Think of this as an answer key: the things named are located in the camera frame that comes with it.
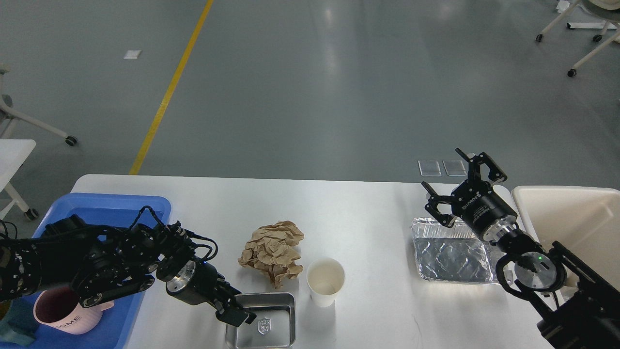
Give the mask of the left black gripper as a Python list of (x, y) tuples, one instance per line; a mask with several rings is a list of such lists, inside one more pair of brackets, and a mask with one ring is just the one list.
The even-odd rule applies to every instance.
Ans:
[(241, 291), (206, 261), (188, 261), (166, 282), (166, 293), (190, 305), (206, 302), (215, 307), (217, 320), (237, 328), (254, 322), (257, 317), (255, 312), (248, 311), (235, 300)]

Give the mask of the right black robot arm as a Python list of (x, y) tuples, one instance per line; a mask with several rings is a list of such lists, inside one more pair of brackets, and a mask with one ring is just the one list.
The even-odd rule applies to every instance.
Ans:
[(559, 241), (546, 250), (518, 225), (518, 214), (494, 190), (507, 180), (487, 153), (456, 153), (467, 177), (447, 196), (423, 181), (425, 210), (443, 227), (457, 219), (503, 256), (495, 266), (499, 285), (540, 314), (540, 334), (556, 349), (617, 349), (619, 292)]

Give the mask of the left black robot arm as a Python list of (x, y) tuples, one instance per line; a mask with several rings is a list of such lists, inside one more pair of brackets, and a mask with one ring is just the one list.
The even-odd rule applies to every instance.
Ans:
[(239, 290), (210, 261), (218, 245), (158, 218), (149, 227), (89, 224), (77, 215), (46, 225), (38, 238), (1, 237), (1, 300), (68, 286), (82, 307), (146, 291), (155, 280), (189, 305), (208, 303), (217, 320), (239, 327), (256, 314), (241, 305)]

